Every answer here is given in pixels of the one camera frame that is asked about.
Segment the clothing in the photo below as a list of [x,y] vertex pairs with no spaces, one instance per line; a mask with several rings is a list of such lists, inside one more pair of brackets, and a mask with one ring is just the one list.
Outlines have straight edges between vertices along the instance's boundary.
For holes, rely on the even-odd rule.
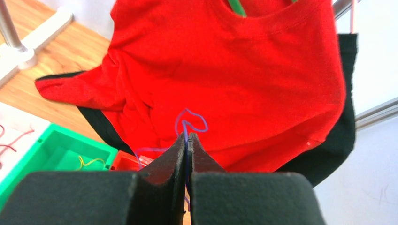
[[355,114],[352,105],[352,73],[357,55],[357,35],[338,36],[343,64],[347,97],[343,113],[336,125],[318,147],[303,152],[278,171],[296,172],[304,175],[313,186],[332,174],[348,157],[355,142]]
[[199,138],[227,171],[275,171],[323,142],[343,110],[334,13],[327,0],[248,2],[243,18],[222,0],[117,0],[102,64],[36,87],[79,106],[104,141],[129,153],[171,146],[188,108],[206,119]]

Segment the black garment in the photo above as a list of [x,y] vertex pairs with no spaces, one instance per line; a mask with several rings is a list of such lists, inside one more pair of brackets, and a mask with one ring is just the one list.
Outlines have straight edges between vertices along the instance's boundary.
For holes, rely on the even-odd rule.
[[355,114],[351,91],[352,73],[357,55],[357,35],[340,34],[338,38],[347,89],[343,113],[324,143],[301,153],[277,170],[300,173],[314,187],[331,175],[347,159],[355,142]]
[[[54,78],[62,78],[62,77],[74,77],[81,73],[85,72],[77,71],[74,73],[64,73],[57,75],[47,75],[41,78],[36,79],[36,81],[41,81],[45,79],[54,79]],[[131,148],[120,138],[119,134],[116,132],[115,128],[112,126],[111,122],[105,117],[99,109],[90,109],[86,107],[77,106],[81,114],[86,118],[92,128],[97,132],[97,134],[101,137],[102,140],[105,141],[108,145],[125,151],[130,154],[134,154]]]

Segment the metal pole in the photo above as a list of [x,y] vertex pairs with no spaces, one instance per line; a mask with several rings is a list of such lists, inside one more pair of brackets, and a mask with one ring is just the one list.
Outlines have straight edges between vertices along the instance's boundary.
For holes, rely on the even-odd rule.
[[397,115],[398,97],[357,115],[355,117],[355,123],[357,130],[362,130]]
[[0,0],[0,32],[8,46],[18,49],[23,48],[4,0]]
[[335,19],[338,20],[351,9],[352,0],[338,0],[333,4]]

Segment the metal rod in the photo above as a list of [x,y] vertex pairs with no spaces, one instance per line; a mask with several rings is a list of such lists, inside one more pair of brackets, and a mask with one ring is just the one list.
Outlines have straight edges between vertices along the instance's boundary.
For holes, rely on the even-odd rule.
[[338,0],[333,4],[333,9],[335,11],[335,19],[338,20],[346,12],[350,11],[352,5],[352,0]]
[[0,0],[0,32],[8,46],[23,48],[4,0]]
[[357,130],[383,122],[398,115],[398,97],[369,109],[355,117]]
[[353,34],[357,31],[357,0],[351,1],[351,21],[350,21],[350,32]]

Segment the red container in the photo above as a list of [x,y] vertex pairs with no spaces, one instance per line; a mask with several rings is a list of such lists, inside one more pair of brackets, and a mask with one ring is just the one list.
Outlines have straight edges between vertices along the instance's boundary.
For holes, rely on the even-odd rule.
[[110,170],[139,170],[137,158],[124,151],[119,151]]

